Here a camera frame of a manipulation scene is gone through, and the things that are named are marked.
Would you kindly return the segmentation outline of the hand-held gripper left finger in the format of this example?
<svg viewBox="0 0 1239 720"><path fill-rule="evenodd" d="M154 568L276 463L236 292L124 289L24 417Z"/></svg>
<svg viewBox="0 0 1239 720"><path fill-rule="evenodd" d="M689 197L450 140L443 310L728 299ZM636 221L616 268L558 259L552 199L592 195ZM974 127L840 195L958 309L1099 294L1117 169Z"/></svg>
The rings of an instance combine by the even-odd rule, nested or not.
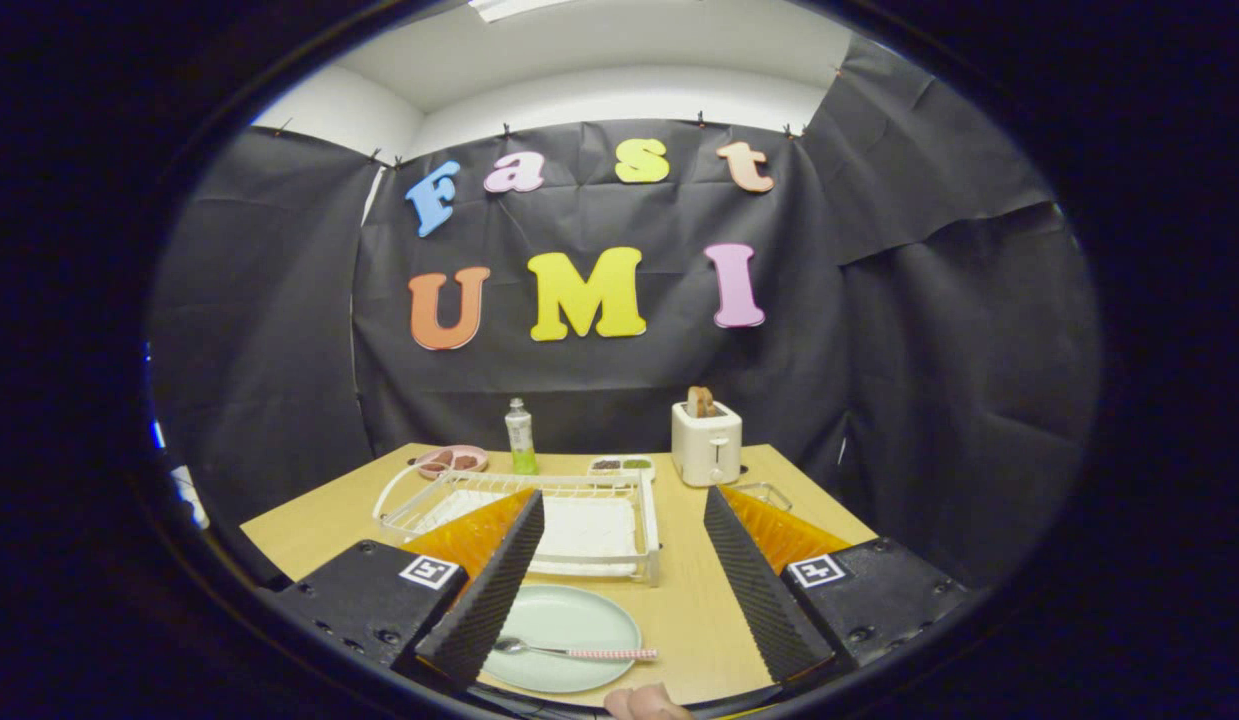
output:
<svg viewBox="0 0 1239 720"><path fill-rule="evenodd" d="M405 544L359 539L275 599L358 659L473 684L508 618L545 528L523 490Z"/></svg>

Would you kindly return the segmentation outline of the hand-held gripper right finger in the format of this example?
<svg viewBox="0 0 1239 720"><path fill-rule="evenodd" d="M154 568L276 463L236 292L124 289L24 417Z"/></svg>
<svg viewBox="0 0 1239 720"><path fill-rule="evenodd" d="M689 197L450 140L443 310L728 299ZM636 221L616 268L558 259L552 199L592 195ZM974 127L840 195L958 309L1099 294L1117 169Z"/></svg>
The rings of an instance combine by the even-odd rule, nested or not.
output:
<svg viewBox="0 0 1239 720"><path fill-rule="evenodd" d="M709 490L703 525L769 678L846 675L938 625L970 597L887 537L852 544L730 487Z"/></svg>

